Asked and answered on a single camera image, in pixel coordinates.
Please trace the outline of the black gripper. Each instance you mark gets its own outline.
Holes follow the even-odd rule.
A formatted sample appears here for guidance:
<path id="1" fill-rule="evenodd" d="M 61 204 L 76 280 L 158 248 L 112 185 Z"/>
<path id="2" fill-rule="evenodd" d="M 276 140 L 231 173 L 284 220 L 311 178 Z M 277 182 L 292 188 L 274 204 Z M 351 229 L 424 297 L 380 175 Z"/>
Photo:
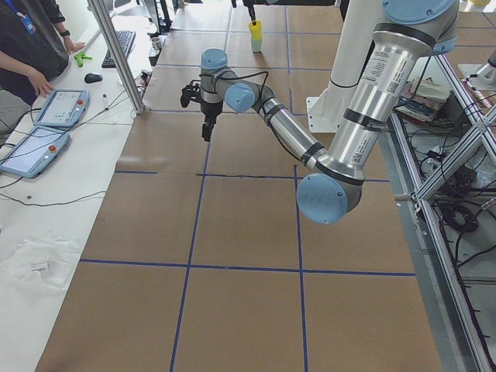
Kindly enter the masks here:
<path id="1" fill-rule="evenodd" d="M 247 6 L 250 21 L 253 26 L 257 24 L 256 13 L 253 5 Z M 190 102 L 201 102 L 201 81 L 198 79 L 191 80 L 181 89 L 180 103 L 182 108 L 187 108 Z M 216 115 L 205 115 L 205 121 L 202 124 L 201 136 L 205 142 L 210 142 L 212 132 L 217 120 Z"/>

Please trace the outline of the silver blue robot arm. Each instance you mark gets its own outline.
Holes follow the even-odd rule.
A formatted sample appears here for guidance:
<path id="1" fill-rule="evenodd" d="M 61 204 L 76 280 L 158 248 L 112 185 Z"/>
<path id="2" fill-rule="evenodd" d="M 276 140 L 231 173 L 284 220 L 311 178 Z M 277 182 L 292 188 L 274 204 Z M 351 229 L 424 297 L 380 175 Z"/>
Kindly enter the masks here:
<path id="1" fill-rule="evenodd" d="M 362 195 L 363 167 L 416 62 L 451 51 L 456 1 L 347 1 L 329 85 L 310 104 L 335 136 L 322 145 L 266 84 L 238 76 L 226 53 L 208 49 L 201 73 L 181 92 L 181 105 L 197 102 L 209 141 L 224 107 L 254 110 L 280 144 L 307 169 L 297 189 L 301 212 L 329 224 L 354 209 Z"/>

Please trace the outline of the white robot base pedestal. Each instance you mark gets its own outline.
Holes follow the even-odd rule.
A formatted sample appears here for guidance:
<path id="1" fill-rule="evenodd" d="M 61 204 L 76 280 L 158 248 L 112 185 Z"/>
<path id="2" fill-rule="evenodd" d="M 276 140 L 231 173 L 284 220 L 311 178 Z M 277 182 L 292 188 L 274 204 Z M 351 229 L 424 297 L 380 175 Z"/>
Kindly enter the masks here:
<path id="1" fill-rule="evenodd" d="M 307 98 L 308 124 L 312 133 L 334 133 L 337 130 L 357 84 L 357 73 L 353 72 L 352 64 L 347 60 L 347 51 L 352 42 L 350 17 L 347 15 L 349 5 L 349 1 L 341 1 L 339 4 L 343 29 L 329 85 L 319 97 Z"/>

